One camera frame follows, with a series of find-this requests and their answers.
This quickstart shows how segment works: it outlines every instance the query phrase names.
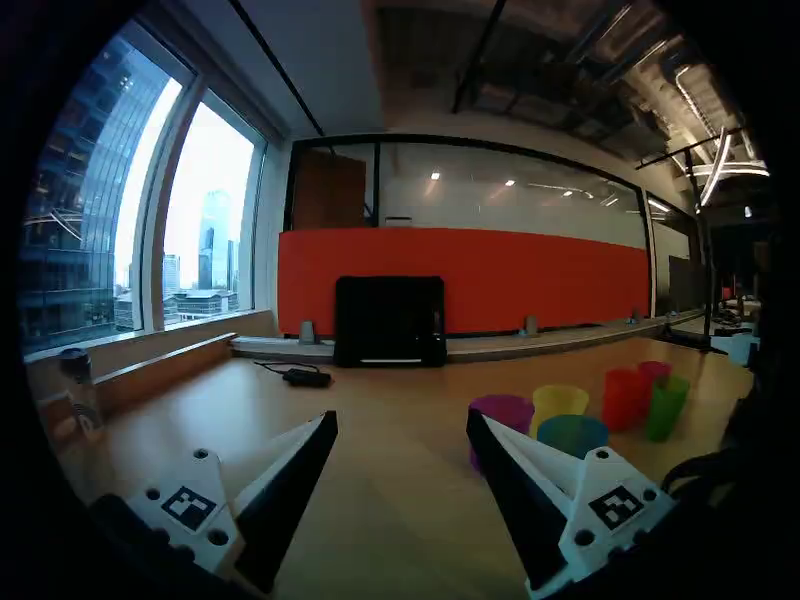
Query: red cup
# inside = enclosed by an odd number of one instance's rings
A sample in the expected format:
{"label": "red cup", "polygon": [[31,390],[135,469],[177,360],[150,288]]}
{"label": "red cup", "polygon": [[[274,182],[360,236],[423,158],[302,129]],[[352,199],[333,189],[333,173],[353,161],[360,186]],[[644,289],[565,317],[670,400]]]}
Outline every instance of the red cup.
{"label": "red cup", "polygon": [[603,394],[603,423],[610,431],[624,431],[636,425],[641,420],[646,394],[647,379],[639,371],[608,371]]}
{"label": "red cup", "polygon": [[672,365],[669,363],[658,362],[657,360],[648,360],[639,363],[639,373],[647,381],[645,394],[642,402],[642,418],[647,417],[650,412],[650,399],[653,396],[654,385],[664,385],[667,379],[672,375]]}

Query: black charger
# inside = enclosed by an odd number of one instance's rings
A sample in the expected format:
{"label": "black charger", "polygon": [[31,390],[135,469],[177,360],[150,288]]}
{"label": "black charger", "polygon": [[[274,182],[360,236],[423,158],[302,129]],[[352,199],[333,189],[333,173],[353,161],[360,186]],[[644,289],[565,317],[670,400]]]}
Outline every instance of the black charger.
{"label": "black charger", "polygon": [[[291,386],[299,386],[299,387],[315,387],[315,388],[326,388],[332,382],[333,378],[330,376],[329,373],[323,373],[319,370],[319,367],[316,365],[306,365],[303,363],[281,363],[281,362],[274,362],[274,363],[260,363],[256,362],[260,367],[264,367],[268,371],[272,371],[273,373],[277,373],[278,375],[283,375],[283,380],[286,381]],[[289,369],[288,371],[282,371],[280,369],[274,369],[275,366],[290,366],[295,365],[297,367],[303,367],[302,369]]]}

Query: yellow cup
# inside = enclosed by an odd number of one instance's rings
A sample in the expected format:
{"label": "yellow cup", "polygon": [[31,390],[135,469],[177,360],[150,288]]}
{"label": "yellow cup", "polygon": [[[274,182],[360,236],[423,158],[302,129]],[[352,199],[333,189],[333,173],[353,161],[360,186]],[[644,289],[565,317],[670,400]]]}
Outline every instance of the yellow cup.
{"label": "yellow cup", "polygon": [[544,385],[533,392],[533,421],[528,434],[536,439],[539,425],[559,415],[582,415],[589,394],[574,385]]}

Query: sky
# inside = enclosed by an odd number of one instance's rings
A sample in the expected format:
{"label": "sky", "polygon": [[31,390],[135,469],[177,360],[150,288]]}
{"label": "sky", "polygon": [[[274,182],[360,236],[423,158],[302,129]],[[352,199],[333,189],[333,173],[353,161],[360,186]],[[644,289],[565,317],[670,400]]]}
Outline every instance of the sky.
{"label": "sky", "polygon": [[[120,205],[114,244],[115,283],[128,280],[139,200],[158,136],[181,91],[173,79],[167,83],[145,124],[131,161]],[[254,146],[241,133],[200,103],[192,118],[172,184],[167,213],[164,253],[181,259],[181,287],[197,281],[197,254],[203,199],[208,192],[224,190],[231,198],[228,239],[239,241],[247,175]]]}

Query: white ceiling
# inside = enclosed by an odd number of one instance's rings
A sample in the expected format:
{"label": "white ceiling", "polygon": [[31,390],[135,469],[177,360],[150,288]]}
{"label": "white ceiling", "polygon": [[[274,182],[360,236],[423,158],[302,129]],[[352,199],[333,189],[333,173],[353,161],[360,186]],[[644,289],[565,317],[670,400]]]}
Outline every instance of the white ceiling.
{"label": "white ceiling", "polygon": [[[278,129],[317,133],[227,0],[180,0],[262,95]],[[383,130],[360,0],[241,0],[326,135]]]}

